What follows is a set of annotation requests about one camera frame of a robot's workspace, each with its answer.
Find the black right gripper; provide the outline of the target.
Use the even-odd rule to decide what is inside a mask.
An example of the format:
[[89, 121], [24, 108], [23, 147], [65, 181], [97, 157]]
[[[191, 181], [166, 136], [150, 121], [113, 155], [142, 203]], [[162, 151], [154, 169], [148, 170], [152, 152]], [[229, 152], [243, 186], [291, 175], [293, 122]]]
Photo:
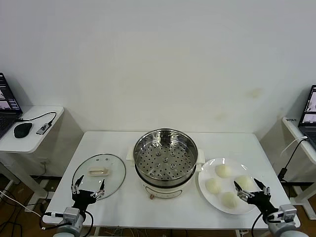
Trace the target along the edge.
[[255, 205], [260, 210], [263, 217], [267, 218], [272, 213], [277, 212], [278, 209], [275, 208], [270, 202], [270, 187], [266, 187], [261, 181], [255, 178], [254, 181], [257, 184], [257, 186], [261, 189], [261, 191], [250, 193], [246, 190], [243, 190], [241, 186], [236, 181], [234, 181], [237, 196], [243, 201], [246, 201], [248, 204]]

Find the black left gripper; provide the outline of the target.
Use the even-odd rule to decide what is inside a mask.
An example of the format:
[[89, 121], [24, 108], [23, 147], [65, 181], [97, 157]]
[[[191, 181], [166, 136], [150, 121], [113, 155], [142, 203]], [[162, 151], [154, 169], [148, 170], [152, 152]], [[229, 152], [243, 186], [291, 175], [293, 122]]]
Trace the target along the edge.
[[84, 175], [80, 176], [71, 185], [72, 190], [72, 200], [74, 201], [73, 208], [77, 208], [81, 211], [86, 211], [87, 207], [96, 202], [97, 198], [101, 198], [105, 194], [105, 180], [103, 179], [99, 190], [96, 192], [79, 190], [79, 185], [81, 184]]

